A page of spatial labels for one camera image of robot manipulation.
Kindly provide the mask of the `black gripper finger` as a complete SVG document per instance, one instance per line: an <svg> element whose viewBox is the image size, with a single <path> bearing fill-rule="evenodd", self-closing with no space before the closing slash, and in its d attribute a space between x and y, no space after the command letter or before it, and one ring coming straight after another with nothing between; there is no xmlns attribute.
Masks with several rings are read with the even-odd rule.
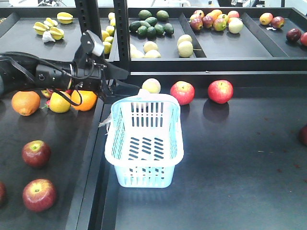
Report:
<svg viewBox="0 0 307 230"><path fill-rule="evenodd" d="M125 80L127 79L129 72L125 69L117 67L109 62L105 62L104 65L106 68L104 69L106 79L114 79L114 80Z"/></svg>
<svg viewBox="0 0 307 230"><path fill-rule="evenodd" d="M118 101L125 97L137 95L140 87L120 80L102 80L99 98L103 101Z"/></svg>

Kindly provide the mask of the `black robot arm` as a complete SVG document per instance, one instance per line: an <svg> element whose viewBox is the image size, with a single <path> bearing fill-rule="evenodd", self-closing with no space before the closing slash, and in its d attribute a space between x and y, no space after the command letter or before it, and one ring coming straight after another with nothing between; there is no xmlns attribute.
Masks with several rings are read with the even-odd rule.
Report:
<svg viewBox="0 0 307 230"><path fill-rule="evenodd" d="M129 73L81 45L71 62L42 59L23 52L0 55L0 93L51 89L91 91L106 103L136 95L140 87L124 82Z"/></svg>

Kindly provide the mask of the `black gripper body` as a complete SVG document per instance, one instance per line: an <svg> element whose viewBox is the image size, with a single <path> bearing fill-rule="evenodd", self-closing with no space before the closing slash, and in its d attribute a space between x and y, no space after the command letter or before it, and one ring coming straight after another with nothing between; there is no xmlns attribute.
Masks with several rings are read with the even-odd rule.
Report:
<svg viewBox="0 0 307 230"><path fill-rule="evenodd" d="M81 45L71 62L71 89L92 91L100 95L104 90L102 65L93 54L87 54Z"/></svg>

